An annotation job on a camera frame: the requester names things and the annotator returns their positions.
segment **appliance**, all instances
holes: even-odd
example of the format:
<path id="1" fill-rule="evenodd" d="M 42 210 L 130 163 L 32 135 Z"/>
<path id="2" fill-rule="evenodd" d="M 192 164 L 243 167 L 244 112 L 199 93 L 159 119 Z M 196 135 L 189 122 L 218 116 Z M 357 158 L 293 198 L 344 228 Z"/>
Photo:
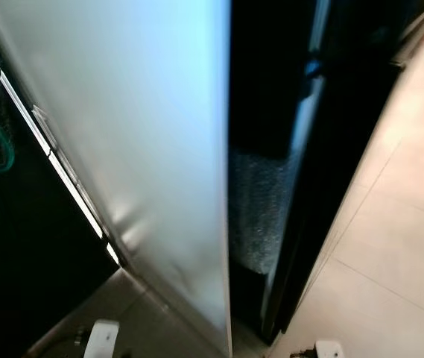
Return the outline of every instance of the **appliance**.
<path id="1" fill-rule="evenodd" d="M 0 79 L 118 261 L 230 355 L 230 301 L 286 330 L 414 4 L 0 1 Z"/>

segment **tile floor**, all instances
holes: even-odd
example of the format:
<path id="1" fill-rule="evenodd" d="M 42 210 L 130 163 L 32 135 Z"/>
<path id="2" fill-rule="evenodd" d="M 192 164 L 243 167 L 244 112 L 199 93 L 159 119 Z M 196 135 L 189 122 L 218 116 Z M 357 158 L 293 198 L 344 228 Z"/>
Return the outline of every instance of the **tile floor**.
<path id="1" fill-rule="evenodd" d="M 316 339 L 337 339 L 349 358 L 424 357 L 424 46 L 386 106 L 312 276 L 273 347 L 232 323 L 235 358 L 287 358 Z M 121 323 L 115 358 L 220 356 L 153 292 L 118 270 L 31 357 L 51 337 L 97 317 Z M 81 352 L 64 344 L 44 357 Z"/>
<path id="2" fill-rule="evenodd" d="M 349 358 L 424 357 L 424 44 L 387 103 L 320 262 L 269 357 L 319 338 L 339 340 Z"/>

